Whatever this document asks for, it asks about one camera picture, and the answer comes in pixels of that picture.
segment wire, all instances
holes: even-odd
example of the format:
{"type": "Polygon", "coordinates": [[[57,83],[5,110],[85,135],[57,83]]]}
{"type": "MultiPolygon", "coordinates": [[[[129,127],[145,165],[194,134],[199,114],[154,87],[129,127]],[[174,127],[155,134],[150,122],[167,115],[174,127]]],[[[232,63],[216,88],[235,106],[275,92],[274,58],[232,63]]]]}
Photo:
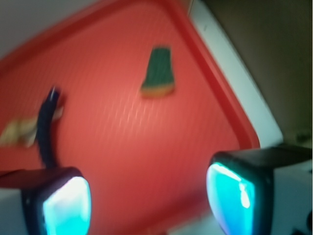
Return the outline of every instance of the wire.
{"type": "Polygon", "coordinates": [[[53,87],[49,92],[46,101],[41,105],[38,115],[36,138],[38,141],[39,152],[46,168],[54,168],[58,166],[52,150],[50,129],[59,96],[60,93],[55,87],[53,87]]]}

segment glowing cyan light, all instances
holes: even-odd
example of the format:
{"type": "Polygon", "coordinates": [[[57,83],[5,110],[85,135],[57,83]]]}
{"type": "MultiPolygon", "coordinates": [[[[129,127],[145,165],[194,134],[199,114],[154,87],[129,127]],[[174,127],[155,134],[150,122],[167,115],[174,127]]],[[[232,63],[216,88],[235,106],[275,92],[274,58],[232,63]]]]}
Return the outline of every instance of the glowing cyan light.
{"type": "Polygon", "coordinates": [[[85,235],[91,216],[88,182],[73,177],[56,190],[43,204],[47,235],[85,235]]]}
{"type": "Polygon", "coordinates": [[[229,235],[252,234],[253,183],[221,163],[209,167],[206,182],[211,210],[224,232],[229,235]]]}
{"type": "Polygon", "coordinates": [[[250,200],[248,193],[246,191],[246,186],[242,183],[239,183],[239,189],[241,191],[241,204],[243,205],[244,208],[249,208],[250,207],[250,200]]]}

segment small object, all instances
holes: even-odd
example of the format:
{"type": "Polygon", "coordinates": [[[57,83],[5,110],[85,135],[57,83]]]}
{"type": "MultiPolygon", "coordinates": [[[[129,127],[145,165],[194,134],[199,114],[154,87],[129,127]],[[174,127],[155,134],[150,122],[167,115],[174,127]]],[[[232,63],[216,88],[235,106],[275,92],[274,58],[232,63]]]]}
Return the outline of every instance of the small object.
{"type": "Polygon", "coordinates": [[[171,51],[166,47],[152,50],[145,81],[141,86],[143,97],[163,97],[175,89],[171,65],[171,51]]]}
{"type": "MultiPolygon", "coordinates": [[[[53,120],[58,120],[63,113],[63,107],[54,112],[53,120]]],[[[30,119],[16,119],[7,124],[0,135],[0,147],[34,144],[37,133],[37,117],[30,119]]]]}

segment green sponge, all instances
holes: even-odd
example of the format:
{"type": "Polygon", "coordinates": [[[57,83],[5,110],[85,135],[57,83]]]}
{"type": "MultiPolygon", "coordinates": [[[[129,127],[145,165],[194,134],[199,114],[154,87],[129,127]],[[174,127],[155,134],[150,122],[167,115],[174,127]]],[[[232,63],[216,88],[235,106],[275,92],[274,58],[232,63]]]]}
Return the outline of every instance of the green sponge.
{"type": "Polygon", "coordinates": [[[167,47],[152,50],[146,79],[141,85],[144,97],[162,97],[174,91],[175,82],[171,65],[171,51],[167,47]]]}

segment red plastic tray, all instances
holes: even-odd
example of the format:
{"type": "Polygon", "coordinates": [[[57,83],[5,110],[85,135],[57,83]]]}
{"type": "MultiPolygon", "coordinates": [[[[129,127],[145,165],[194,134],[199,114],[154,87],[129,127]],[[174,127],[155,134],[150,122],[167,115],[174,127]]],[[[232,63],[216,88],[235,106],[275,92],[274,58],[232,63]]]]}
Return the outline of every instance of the red plastic tray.
{"type": "MultiPolygon", "coordinates": [[[[207,211],[211,156],[259,147],[176,1],[104,0],[4,58],[0,131],[13,118],[36,115],[55,84],[65,105],[54,125],[56,154],[90,183],[91,234],[160,233],[207,211]],[[171,47],[176,91],[142,99],[158,45],[171,47]]],[[[35,146],[0,149],[0,170],[39,167],[35,146]]]]}

